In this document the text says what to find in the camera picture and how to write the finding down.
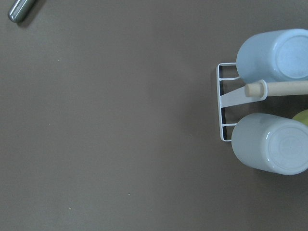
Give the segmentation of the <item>grey cup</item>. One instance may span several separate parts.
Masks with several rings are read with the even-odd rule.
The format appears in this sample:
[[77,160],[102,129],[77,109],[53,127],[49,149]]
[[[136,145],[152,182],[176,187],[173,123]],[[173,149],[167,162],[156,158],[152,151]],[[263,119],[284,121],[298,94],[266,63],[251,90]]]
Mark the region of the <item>grey cup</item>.
[[282,175],[308,168],[308,127],[281,116],[254,113],[242,118],[231,135],[235,156],[245,165]]

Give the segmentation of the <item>light blue cup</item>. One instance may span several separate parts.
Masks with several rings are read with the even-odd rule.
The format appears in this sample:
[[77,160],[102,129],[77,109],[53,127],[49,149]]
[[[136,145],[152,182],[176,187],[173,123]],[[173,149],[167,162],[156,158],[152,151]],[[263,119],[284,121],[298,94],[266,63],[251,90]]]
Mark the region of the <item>light blue cup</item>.
[[308,31],[287,29],[250,37],[238,51],[236,68],[245,83],[307,80]]

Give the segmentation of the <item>yellow cup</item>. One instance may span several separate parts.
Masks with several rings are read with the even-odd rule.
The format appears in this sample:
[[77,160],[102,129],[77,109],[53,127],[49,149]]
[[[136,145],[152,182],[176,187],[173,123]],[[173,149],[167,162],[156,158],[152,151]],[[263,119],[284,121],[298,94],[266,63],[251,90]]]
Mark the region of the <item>yellow cup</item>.
[[293,120],[303,123],[304,125],[308,126],[308,109],[301,111],[300,113],[296,114],[293,117]]

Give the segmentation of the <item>metal cylinder tube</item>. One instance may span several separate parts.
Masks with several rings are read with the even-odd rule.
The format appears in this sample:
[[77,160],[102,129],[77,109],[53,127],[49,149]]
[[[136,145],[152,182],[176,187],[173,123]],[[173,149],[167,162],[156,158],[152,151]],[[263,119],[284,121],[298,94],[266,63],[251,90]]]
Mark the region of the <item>metal cylinder tube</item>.
[[38,0],[15,0],[8,10],[8,19],[15,24],[30,22],[35,16]]

